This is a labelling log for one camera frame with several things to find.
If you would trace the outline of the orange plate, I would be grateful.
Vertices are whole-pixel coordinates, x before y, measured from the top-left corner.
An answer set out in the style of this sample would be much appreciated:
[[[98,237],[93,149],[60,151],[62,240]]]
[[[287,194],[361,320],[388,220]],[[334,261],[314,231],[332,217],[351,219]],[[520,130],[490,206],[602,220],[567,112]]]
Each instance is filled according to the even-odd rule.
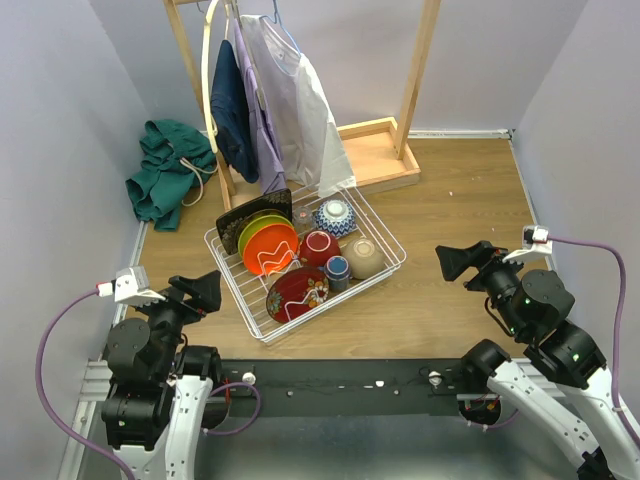
[[[281,271],[298,251],[298,236],[293,227],[272,224],[251,237],[242,257],[244,266],[255,275]]]

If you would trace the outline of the red floral oval plate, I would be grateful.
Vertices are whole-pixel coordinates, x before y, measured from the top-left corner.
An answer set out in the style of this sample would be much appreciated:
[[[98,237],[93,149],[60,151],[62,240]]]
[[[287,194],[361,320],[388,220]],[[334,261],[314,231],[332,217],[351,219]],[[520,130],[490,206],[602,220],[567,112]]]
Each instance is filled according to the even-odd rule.
[[[266,311],[273,320],[285,324],[322,305],[328,297],[325,273],[314,267],[301,267],[275,281],[266,297]]]

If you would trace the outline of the lime green plate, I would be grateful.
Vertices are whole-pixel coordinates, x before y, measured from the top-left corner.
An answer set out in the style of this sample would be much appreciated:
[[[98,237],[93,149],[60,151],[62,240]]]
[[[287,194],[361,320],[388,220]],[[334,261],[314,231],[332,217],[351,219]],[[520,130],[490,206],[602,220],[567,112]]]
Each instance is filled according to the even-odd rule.
[[[246,245],[253,235],[255,235],[262,228],[270,226],[272,224],[283,224],[288,227],[293,227],[293,224],[288,219],[279,214],[261,215],[251,220],[245,227],[242,227],[240,230],[240,235],[238,238],[239,255],[241,257],[244,256]]]

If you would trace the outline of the black floral square plate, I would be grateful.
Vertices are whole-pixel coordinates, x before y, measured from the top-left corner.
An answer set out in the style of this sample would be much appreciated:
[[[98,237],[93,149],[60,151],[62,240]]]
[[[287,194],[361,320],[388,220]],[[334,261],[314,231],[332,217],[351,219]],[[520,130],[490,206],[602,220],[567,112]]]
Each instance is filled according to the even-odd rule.
[[[292,192],[289,188],[276,190],[250,200],[220,216],[216,228],[225,252],[238,252],[241,232],[254,219],[265,215],[277,215],[292,220]]]

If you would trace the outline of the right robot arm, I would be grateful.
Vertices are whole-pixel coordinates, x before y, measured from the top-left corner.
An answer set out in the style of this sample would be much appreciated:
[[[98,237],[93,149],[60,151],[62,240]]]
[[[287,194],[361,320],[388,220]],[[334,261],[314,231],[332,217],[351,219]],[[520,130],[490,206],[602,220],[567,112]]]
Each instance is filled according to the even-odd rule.
[[[570,321],[575,298],[555,271],[519,272],[529,259],[550,255],[558,240],[534,226],[527,228],[522,248],[513,252],[488,241],[464,249],[439,245],[435,251],[448,282],[476,269],[465,288],[486,294],[490,316],[525,345],[531,367],[574,408],[567,410],[488,339],[461,358],[460,379],[471,391],[487,388],[538,424],[579,478],[636,479],[639,423],[619,391],[619,354],[605,358],[594,338]]]

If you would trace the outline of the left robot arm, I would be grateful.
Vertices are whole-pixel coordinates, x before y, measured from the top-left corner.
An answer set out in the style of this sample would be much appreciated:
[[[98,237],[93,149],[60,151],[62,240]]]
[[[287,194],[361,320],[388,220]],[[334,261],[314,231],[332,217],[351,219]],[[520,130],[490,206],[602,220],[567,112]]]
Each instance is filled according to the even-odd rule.
[[[173,276],[151,289],[141,267],[117,273],[102,296],[137,316],[111,328],[106,361],[111,379],[101,419],[107,442],[134,479],[192,479],[205,405],[222,383],[219,352],[187,344],[185,326],[221,306],[221,274]]]

